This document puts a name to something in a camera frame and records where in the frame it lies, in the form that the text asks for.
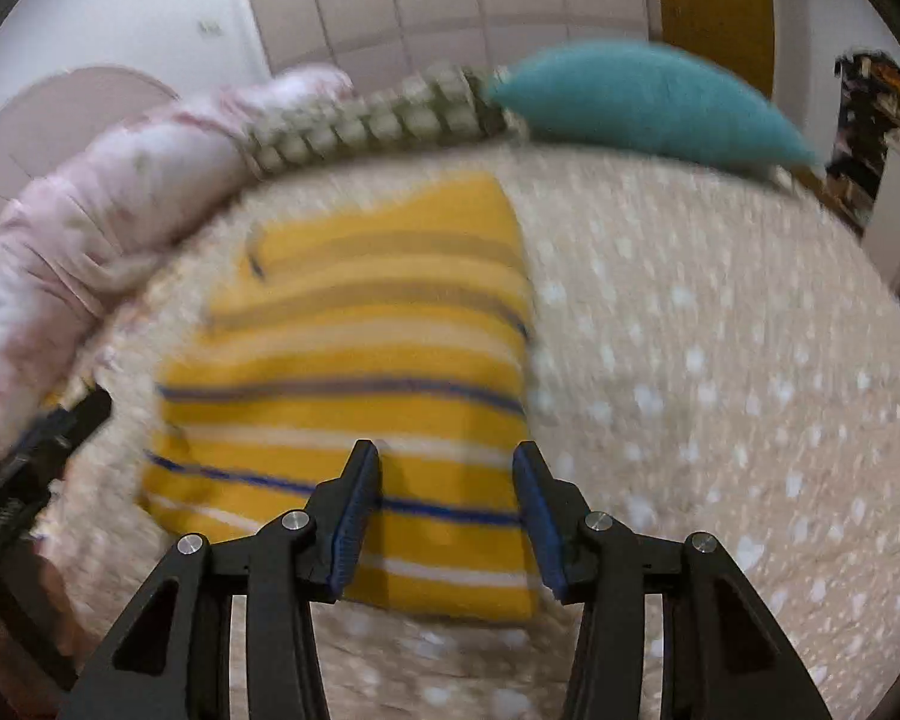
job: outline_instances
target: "blue stripe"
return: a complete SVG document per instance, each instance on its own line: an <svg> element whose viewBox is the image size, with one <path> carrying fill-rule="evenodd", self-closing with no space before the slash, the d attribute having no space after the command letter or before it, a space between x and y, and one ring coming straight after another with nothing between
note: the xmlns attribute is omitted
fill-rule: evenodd
<svg viewBox="0 0 900 720"><path fill-rule="evenodd" d="M523 416L523 404L516 398L483 386L461 384L442 379L415 376L357 376L336 379L295 379L261 382L242 386L161 386L160 394L169 401L229 403L241 400L265 400L279 397L348 397L369 394L448 395L484 403Z"/></svg>
<svg viewBox="0 0 900 720"><path fill-rule="evenodd" d="M212 479L215 482L234 482L236 484L251 485L252 487L268 488L269 490L284 490L286 493L297 495L310 494L316 489L315 485L303 482L292 482L279 476L253 473L251 471L237 471L212 469L210 466L198 464L180 464L167 460L151 452L146 453L149 461L155 466L173 473L187 476L199 476L203 479ZM396 514L414 514L418 517L440 519L445 522L458 522L464 525L496 525L514 527L520 524L519 514L514 512L492 512L489 509L461 509L457 507L439 506L437 504L422 503L421 501L408 500L406 498L382 497L379 500L380 508L385 512Z"/></svg>

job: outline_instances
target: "silver screw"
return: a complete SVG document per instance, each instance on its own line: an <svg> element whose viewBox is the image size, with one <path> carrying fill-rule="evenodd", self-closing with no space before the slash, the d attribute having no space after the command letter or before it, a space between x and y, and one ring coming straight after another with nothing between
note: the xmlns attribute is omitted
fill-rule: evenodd
<svg viewBox="0 0 900 720"><path fill-rule="evenodd" d="M310 522L310 515L304 512L303 509L294 509L293 512L287 512L283 515L283 519L280 520L280 524L288 531L302 530L307 527L308 522Z"/></svg>
<svg viewBox="0 0 900 720"><path fill-rule="evenodd" d="M186 536L182 536L180 541L176 543L176 550L181 555L193 555L194 552L199 552L202 547L203 538L196 533L187 533Z"/></svg>
<svg viewBox="0 0 900 720"><path fill-rule="evenodd" d="M583 517L583 524L591 531L608 531L613 524L613 517L606 512L591 512Z"/></svg>
<svg viewBox="0 0 900 720"><path fill-rule="evenodd" d="M709 553L717 548L717 539L710 533L694 533L690 536L690 544L698 552Z"/></svg>

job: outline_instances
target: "blue gripper pad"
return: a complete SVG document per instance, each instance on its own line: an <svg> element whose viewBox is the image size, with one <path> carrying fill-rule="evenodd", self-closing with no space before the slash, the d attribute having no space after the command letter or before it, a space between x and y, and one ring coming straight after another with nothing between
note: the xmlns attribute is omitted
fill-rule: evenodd
<svg viewBox="0 0 900 720"><path fill-rule="evenodd" d="M544 485L554 484L540 451L533 442L523 442L514 451L514 488L520 507L520 522L530 538L540 579L562 601L568 581L563 564L563 537L544 494Z"/></svg>
<svg viewBox="0 0 900 720"><path fill-rule="evenodd" d="M367 532L367 522L380 497L380 459L377 449L371 443L365 451L367 456L362 459L355 474L349 490L349 499L333 534L328 584L330 591L336 596L343 594L343 589L353 580L353 574L357 570L357 559L360 557L360 547ZM346 470L341 478L346 478Z"/></svg>

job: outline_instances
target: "teal pillow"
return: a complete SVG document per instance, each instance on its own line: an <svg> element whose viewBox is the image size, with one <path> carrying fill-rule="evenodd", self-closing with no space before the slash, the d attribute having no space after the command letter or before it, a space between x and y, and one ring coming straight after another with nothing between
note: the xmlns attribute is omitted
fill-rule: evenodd
<svg viewBox="0 0 900 720"><path fill-rule="evenodd" d="M556 47L518 64L485 97L560 141L718 167L817 162L763 95L672 47L624 40Z"/></svg>

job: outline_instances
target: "white stripe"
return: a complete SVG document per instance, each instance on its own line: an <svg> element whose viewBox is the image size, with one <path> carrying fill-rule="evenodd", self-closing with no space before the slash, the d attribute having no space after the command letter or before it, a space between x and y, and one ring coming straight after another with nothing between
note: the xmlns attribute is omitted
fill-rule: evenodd
<svg viewBox="0 0 900 720"><path fill-rule="evenodd" d="M266 427L266 425L182 424L168 429L168 435L183 434L206 442L240 443L252 446L292 446L295 449L340 450L349 452L353 445L367 435L336 430L310 428ZM445 460L465 466L487 466L509 469L512 456L492 446L451 439L412 435L370 437L381 452L391 455L410 455L425 460Z"/></svg>
<svg viewBox="0 0 900 720"><path fill-rule="evenodd" d="M240 517L239 514L232 512L223 512L222 509L178 503L178 501L172 501L154 493L144 493L144 495L165 509L201 514L203 517L216 519L217 522L223 522L247 533L256 533L265 525L264 522ZM530 585L530 577L523 571L506 573L503 571L471 571L466 568L437 568L432 565L420 565L415 562L399 560L396 557L367 554L360 555L360 565L365 565L367 568L378 568L388 574L394 574L394 576L446 581L447 584L460 584L468 587L527 587Z"/></svg>
<svg viewBox="0 0 900 720"><path fill-rule="evenodd" d="M437 568L383 555L360 555L360 565L379 568L388 574L409 579L446 581L448 584L462 584L468 587L526 587L530 584L530 578L524 571L505 573L471 571L467 568Z"/></svg>
<svg viewBox="0 0 900 720"><path fill-rule="evenodd" d="M199 344L188 350L188 360L259 362L281 352L366 348L382 343L417 343L485 354L519 368L514 351L498 338L470 327L413 319L373 319L330 327L304 327L255 333L252 338L233 338L226 343Z"/></svg>

